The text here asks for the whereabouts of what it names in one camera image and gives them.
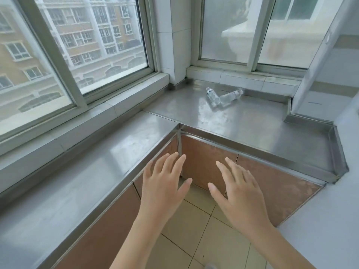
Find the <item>person's right hand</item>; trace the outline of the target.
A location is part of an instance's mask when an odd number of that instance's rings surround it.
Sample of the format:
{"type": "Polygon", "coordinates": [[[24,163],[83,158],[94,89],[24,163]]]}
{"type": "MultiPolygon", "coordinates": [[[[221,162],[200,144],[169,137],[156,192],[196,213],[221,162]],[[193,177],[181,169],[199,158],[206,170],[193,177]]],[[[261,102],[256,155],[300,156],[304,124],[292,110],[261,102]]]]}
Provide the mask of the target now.
{"type": "MultiPolygon", "coordinates": [[[[225,182],[226,166],[218,161],[216,164],[218,169],[221,171],[222,178],[225,182]]],[[[241,167],[241,169],[246,181],[246,169],[243,167],[241,167]]],[[[239,231],[240,226],[249,225],[252,223],[255,225],[259,225],[260,223],[271,223],[261,189],[259,200],[248,200],[246,198],[246,185],[237,186],[235,184],[233,188],[226,188],[226,192],[228,205],[227,207],[220,207],[220,209],[236,230],[239,231]]]]}

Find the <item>person's left hand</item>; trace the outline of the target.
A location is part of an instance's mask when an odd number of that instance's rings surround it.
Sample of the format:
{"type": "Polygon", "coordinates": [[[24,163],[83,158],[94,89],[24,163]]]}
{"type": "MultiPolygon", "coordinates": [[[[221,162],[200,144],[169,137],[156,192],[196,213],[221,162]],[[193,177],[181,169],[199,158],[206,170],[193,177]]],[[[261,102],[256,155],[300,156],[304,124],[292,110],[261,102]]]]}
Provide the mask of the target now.
{"type": "MultiPolygon", "coordinates": [[[[164,178],[164,162],[169,154],[159,158],[157,163],[158,184],[157,186],[142,186],[142,198],[140,205],[141,214],[150,216],[173,216],[182,201],[176,201],[176,193],[179,188],[179,180],[164,178]]],[[[178,156],[173,168],[173,173],[180,177],[186,155],[178,156]]]]}

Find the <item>person's right forearm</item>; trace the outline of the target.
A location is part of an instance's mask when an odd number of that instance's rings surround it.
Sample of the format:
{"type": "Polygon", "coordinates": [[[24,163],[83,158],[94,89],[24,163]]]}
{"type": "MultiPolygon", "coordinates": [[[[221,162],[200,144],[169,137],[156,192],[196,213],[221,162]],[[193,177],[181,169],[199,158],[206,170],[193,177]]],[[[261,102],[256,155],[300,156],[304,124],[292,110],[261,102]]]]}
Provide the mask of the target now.
{"type": "Polygon", "coordinates": [[[239,231],[273,269],[316,269],[270,222],[243,225],[239,231]]]}

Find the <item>person's left forearm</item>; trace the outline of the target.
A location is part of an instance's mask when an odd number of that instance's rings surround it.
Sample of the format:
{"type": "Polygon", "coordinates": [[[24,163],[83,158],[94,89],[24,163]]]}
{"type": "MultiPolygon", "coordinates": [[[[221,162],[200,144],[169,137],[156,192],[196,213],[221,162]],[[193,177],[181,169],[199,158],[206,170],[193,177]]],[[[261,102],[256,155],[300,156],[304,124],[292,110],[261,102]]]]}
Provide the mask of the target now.
{"type": "Polygon", "coordinates": [[[169,217],[139,213],[109,269],[145,269],[150,253],[169,217]]]}

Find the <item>frosted sliding window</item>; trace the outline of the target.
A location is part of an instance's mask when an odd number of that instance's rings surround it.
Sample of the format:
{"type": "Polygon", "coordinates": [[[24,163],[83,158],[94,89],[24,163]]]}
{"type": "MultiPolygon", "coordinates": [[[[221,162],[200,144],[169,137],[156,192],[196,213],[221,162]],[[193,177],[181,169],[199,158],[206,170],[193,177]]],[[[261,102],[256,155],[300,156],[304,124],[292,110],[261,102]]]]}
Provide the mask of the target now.
{"type": "Polygon", "coordinates": [[[316,52],[319,0],[192,0],[191,64],[300,76],[316,52]]]}

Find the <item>brown cabinet door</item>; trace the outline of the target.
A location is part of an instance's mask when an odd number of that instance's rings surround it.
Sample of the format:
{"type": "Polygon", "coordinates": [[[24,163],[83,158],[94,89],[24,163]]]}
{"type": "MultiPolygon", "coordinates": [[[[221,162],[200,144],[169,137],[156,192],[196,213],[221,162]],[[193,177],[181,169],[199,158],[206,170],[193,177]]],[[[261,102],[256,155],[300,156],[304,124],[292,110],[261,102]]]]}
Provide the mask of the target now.
{"type": "Polygon", "coordinates": [[[109,269],[139,208],[140,197],[130,183],[59,260],[54,269],[109,269]]]}
{"type": "MultiPolygon", "coordinates": [[[[164,156],[165,154],[173,154],[178,152],[178,141],[177,136],[174,136],[150,161],[153,162],[151,165],[151,173],[153,172],[155,162],[164,156]]],[[[143,171],[144,169],[132,180],[134,187],[139,195],[140,199],[142,198],[142,181],[143,181],[143,171]]]]}
{"type": "Polygon", "coordinates": [[[220,193],[225,195],[226,185],[216,162],[228,166],[225,158],[235,162],[239,154],[234,150],[186,134],[181,135],[181,149],[186,155],[182,177],[192,178],[194,185],[207,191],[209,191],[208,183],[213,183],[220,193]]]}
{"type": "Polygon", "coordinates": [[[269,219],[276,227],[322,189],[321,185],[240,154],[236,163],[254,176],[263,193],[269,219]]]}

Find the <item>clear plastic bottle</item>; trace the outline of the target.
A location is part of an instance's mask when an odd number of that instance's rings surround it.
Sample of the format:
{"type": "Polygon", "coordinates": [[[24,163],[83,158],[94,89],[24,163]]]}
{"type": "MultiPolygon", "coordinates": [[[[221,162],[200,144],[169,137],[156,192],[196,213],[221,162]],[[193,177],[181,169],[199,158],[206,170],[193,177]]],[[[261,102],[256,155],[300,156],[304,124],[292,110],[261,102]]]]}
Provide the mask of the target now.
{"type": "Polygon", "coordinates": [[[207,94],[207,97],[209,98],[209,100],[211,101],[213,107],[217,107],[219,104],[221,104],[220,97],[217,95],[217,93],[213,89],[207,87],[206,94],[207,94]]]}
{"type": "Polygon", "coordinates": [[[220,103],[222,106],[230,104],[234,100],[238,100],[244,94],[244,90],[235,90],[233,92],[220,96],[220,103]]]}

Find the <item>beige apartment building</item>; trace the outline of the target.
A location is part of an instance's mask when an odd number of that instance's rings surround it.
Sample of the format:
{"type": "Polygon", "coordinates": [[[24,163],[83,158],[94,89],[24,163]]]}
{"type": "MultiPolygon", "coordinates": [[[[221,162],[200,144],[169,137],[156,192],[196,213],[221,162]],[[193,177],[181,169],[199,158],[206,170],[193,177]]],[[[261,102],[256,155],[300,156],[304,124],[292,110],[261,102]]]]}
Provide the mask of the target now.
{"type": "MultiPolygon", "coordinates": [[[[34,0],[82,94],[148,66],[138,0],[34,0]]],[[[0,121],[67,95],[16,9],[0,0],[0,121]]]]}

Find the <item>large sliding window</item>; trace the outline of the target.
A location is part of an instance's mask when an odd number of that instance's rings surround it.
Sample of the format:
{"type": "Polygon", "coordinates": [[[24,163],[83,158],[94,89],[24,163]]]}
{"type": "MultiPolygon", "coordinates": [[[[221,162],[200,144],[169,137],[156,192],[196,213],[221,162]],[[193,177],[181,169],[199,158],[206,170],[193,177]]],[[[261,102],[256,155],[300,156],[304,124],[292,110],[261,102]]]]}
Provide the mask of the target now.
{"type": "Polygon", "coordinates": [[[0,149],[157,73],[151,0],[0,0],[0,149]]]}

